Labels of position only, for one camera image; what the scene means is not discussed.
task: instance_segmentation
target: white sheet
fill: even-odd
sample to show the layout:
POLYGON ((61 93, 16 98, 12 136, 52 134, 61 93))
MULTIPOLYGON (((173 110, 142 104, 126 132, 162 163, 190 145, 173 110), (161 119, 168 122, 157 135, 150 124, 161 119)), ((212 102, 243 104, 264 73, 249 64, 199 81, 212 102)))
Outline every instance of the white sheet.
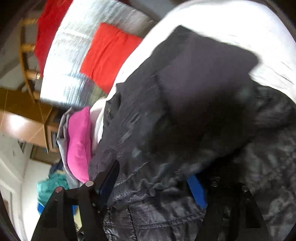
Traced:
MULTIPOLYGON (((143 39, 121 67, 106 100, 163 42, 182 25, 192 31, 252 51, 259 64, 250 77, 278 89, 296 101, 296 44, 280 19, 266 6, 252 1, 193 0, 169 12, 143 39)), ((96 122, 97 142, 103 133, 103 112, 96 122)))
POLYGON ((101 123, 103 123, 104 107, 106 105, 106 98, 102 97, 94 103, 92 108, 89 110, 91 119, 91 154, 95 154, 98 146, 98 133, 101 123))

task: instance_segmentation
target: metal rivet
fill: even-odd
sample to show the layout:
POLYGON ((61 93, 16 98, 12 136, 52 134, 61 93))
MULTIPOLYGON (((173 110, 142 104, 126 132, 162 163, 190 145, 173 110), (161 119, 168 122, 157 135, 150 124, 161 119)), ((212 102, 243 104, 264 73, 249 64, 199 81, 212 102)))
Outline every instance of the metal rivet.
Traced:
POLYGON ((247 192, 249 189, 248 189, 247 186, 242 186, 242 190, 243 190, 244 192, 247 192))
POLYGON ((63 190, 63 187, 59 186, 55 189, 55 192, 61 192, 63 190))
POLYGON ((94 184, 93 181, 87 181, 87 182, 85 183, 85 186, 87 186, 87 187, 91 187, 93 184, 94 184))
POLYGON ((213 181, 213 182, 211 182, 211 186, 212 186, 212 187, 217 187, 217 186, 218 186, 218 183, 215 182, 215 181, 213 181))
POLYGON ((213 181, 219 182, 221 180, 220 177, 214 177, 213 181))

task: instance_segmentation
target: black jacket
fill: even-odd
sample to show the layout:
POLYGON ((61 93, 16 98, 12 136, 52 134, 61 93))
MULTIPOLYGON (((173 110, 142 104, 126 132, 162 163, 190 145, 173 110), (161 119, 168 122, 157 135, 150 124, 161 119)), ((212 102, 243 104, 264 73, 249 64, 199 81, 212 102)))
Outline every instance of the black jacket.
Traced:
POLYGON ((296 220, 296 112, 283 93, 253 82, 256 56, 181 26, 106 104, 89 164, 120 174, 104 228, 110 240, 194 240, 204 211, 192 174, 245 183, 282 240, 296 220))

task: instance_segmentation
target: pink pillow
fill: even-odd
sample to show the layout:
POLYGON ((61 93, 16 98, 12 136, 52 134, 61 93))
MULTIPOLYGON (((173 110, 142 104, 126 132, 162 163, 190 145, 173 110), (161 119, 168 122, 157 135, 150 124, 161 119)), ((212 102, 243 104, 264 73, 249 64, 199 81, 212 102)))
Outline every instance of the pink pillow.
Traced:
POLYGON ((89 107, 85 107, 70 116, 68 134, 67 164, 74 177, 85 183, 89 180, 87 166, 91 159, 89 107))

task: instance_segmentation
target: red pillow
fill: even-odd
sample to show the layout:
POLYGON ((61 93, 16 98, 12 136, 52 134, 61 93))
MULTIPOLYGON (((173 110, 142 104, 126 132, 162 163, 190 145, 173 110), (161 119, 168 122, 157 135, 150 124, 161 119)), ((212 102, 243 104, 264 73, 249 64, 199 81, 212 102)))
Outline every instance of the red pillow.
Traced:
POLYGON ((141 38, 115 26, 100 23, 80 72, 109 93, 121 66, 141 41, 141 38))

